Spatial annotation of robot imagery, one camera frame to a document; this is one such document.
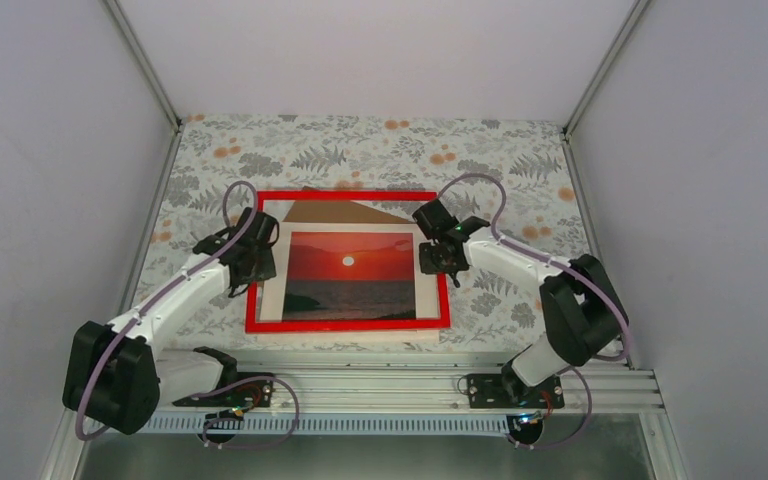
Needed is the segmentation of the sunset photo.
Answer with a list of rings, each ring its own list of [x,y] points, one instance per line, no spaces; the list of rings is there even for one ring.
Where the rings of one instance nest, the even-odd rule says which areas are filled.
[[[291,234],[283,321],[407,320],[415,317],[412,234]]]

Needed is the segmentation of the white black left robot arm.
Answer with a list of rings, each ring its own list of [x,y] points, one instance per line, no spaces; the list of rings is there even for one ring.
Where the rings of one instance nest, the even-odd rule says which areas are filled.
[[[276,275],[278,220],[250,207],[198,241],[175,274],[137,306],[75,333],[62,393],[65,408],[124,434],[160,406],[202,396],[215,405],[238,391],[237,362],[211,347],[171,351],[174,333],[222,294],[235,297]]]

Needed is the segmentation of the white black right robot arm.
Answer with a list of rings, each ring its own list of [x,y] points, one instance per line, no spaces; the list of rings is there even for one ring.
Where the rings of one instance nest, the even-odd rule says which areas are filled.
[[[484,219],[458,220],[438,199],[423,204],[412,218],[426,238],[418,253],[423,273],[455,279],[477,268],[537,286],[545,332],[501,368],[501,391],[512,406],[527,406],[550,378],[585,365],[627,334],[616,292],[594,256],[551,257],[504,237]]]

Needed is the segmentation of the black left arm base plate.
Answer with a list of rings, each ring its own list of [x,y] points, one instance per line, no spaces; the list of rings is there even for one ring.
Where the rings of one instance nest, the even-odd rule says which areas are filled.
[[[274,391],[274,377],[266,372],[238,372],[237,378],[217,388],[218,393],[184,397],[175,407],[234,409],[266,408]]]

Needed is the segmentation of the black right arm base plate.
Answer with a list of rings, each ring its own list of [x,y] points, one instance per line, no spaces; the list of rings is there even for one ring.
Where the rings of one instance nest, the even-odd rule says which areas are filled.
[[[516,376],[471,373],[465,394],[472,409],[560,409],[565,406],[560,378],[552,376],[537,386],[527,386]]]

